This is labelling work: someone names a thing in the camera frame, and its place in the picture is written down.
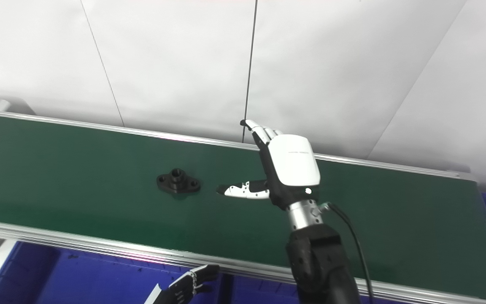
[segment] silver cylinder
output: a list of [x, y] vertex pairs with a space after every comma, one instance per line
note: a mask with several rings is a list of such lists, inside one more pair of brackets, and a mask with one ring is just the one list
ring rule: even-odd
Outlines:
[[313, 200], [293, 203], [286, 208], [286, 212], [290, 218], [292, 231], [323, 223], [320, 210]]

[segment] bolt hole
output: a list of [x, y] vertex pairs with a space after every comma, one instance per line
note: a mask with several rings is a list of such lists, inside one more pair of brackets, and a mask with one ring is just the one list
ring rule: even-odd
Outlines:
[[171, 174], [173, 177], [178, 177], [179, 175], [181, 175], [181, 170], [173, 169]]

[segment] green conveyor belt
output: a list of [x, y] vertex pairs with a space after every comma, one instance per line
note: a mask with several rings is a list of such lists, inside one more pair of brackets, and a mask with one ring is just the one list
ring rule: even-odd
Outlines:
[[[486, 209], [476, 183], [319, 161], [322, 201], [355, 225], [373, 280], [486, 299]], [[171, 195], [179, 167], [201, 191]], [[287, 215], [226, 198], [218, 184], [262, 179], [256, 151], [0, 117], [0, 223], [287, 266]], [[351, 267], [355, 247], [333, 213]]]

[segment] black metal part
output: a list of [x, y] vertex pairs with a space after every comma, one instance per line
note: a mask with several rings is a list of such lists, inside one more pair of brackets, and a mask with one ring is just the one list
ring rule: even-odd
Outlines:
[[185, 171], [174, 168], [168, 174], [157, 176], [157, 185], [170, 193], [191, 193], [200, 190], [200, 181], [190, 177]]
[[360, 304], [339, 233], [326, 224], [293, 231], [286, 245], [302, 304]]

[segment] metal frame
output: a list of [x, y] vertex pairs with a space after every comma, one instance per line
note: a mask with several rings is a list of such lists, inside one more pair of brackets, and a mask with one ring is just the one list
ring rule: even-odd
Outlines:
[[[141, 136], [148, 136], [148, 137], [156, 137], [156, 138], [162, 138], [166, 140], [192, 142], [196, 144], [211, 144], [213, 146], [238, 148], [244, 150], [258, 150], [258, 147], [254, 144], [243, 144], [240, 142], [214, 140], [214, 139], [203, 138], [203, 137], [133, 129], [133, 128], [126, 128], [126, 127], [119, 127], [116, 125], [101, 125], [99, 123], [80, 122], [80, 121], [72, 121], [67, 119], [54, 119], [51, 117], [43, 117], [43, 116], [35, 116], [35, 115], [11, 113], [11, 112], [0, 112], [0, 117], [38, 121], [38, 122], [45, 122], [45, 123], [55, 123], [57, 125], [71, 125], [73, 127], [97, 129], [97, 130], [127, 133], [127, 134], [134, 134], [134, 135], [141, 135]], [[355, 165], [366, 166], [366, 167], [374, 167], [374, 168], [381, 168], [381, 169], [388, 169], [388, 170], [449, 177], [451, 179], [466, 179], [469, 181], [475, 181], [475, 182], [477, 181], [475, 177], [470, 173], [417, 168], [411, 166], [403, 166], [399, 164], [390, 164], [390, 163], [375, 162], [375, 161], [368, 161], [368, 160], [358, 160], [356, 158], [332, 156], [332, 155], [318, 154], [318, 153], [314, 154], [314, 156], [316, 157], [317, 160], [322, 160], [322, 161], [355, 164]]]
[[[120, 133], [129, 133], [140, 136], [163, 138], [166, 140], [193, 142], [197, 144], [211, 144], [214, 146], [232, 147], [246, 150], [258, 150], [258, 148], [252, 144], [241, 144], [236, 142], [213, 140], [201, 137], [131, 129], [111, 125], [100, 125], [96, 123], [77, 122], [66, 119], [53, 119], [49, 117], [10, 112], [0, 112], [0, 117], [23, 119], [44, 123], [55, 123], [58, 125], [70, 125], [74, 127], [99, 129]], [[401, 166], [396, 164], [373, 162], [367, 160], [357, 160], [354, 158], [330, 156], [324, 154], [316, 154], [316, 159], [323, 161], [355, 164], [359, 166], [448, 177], [451, 179], [466, 179], [470, 181], [475, 181], [474, 177], [470, 174], [452, 171], [437, 171], [432, 169]], [[62, 233], [59, 231], [49, 231], [45, 229], [0, 223], [0, 237], [17, 239], [35, 244], [63, 247], [72, 250], [83, 250], [87, 252], [118, 256], [122, 258], [132, 258], [135, 260], [158, 262], [177, 266], [194, 267], [205, 263], [216, 263], [221, 266], [224, 273], [245, 275], [247, 277], [257, 277], [278, 282], [294, 283], [291, 270], [287, 267], [232, 260], [230, 258], [220, 258], [217, 256], [194, 254], [192, 252], [182, 252], [178, 250], [165, 250], [162, 248], [149, 247], [122, 241], [100, 239], [97, 237], [77, 235], [73, 233]], [[359, 288], [359, 292], [362, 295], [366, 295], [367, 286], [365, 281], [363, 279], [356, 279], [356, 282]], [[436, 292], [433, 290], [408, 287], [404, 285], [394, 285], [377, 281], [373, 281], [373, 288], [374, 294], [377, 298], [406, 302], [411, 304], [486, 304], [486, 300], [470, 296]]]

